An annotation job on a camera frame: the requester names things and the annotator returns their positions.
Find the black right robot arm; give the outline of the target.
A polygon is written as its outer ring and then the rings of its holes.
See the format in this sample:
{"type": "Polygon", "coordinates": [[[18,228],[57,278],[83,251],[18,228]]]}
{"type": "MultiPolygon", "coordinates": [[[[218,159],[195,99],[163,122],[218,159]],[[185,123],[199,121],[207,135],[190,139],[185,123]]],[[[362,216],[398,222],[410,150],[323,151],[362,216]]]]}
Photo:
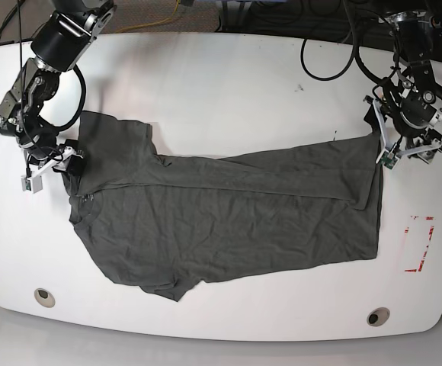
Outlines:
{"type": "Polygon", "coordinates": [[[96,41],[117,6],[112,1],[54,1],[50,19],[38,31],[30,47],[34,57],[20,62],[20,72],[0,104],[0,135],[14,137],[27,154],[27,164],[53,163],[54,171],[80,176],[85,161],[78,143],[57,143],[71,128],[85,104],[85,79],[77,62],[96,41]],[[41,117],[46,101],[56,94],[60,76],[73,71],[81,95],[71,119],[56,126],[41,117]]]}

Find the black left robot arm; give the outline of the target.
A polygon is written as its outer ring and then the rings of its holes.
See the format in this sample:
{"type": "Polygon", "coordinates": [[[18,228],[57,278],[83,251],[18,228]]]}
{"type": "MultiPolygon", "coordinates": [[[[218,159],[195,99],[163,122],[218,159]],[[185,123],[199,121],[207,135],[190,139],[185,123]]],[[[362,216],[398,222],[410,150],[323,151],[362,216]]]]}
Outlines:
{"type": "Polygon", "coordinates": [[[435,129],[442,121],[442,86],[431,65],[433,15],[424,1],[374,1],[369,13],[389,26],[394,39],[394,66],[387,77],[377,77],[355,57],[374,90],[382,92],[365,97],[370,106],[365,120],[380,133],[376,161],[388,169],[405,157],[431,163],[442,153],[435,129]]]}

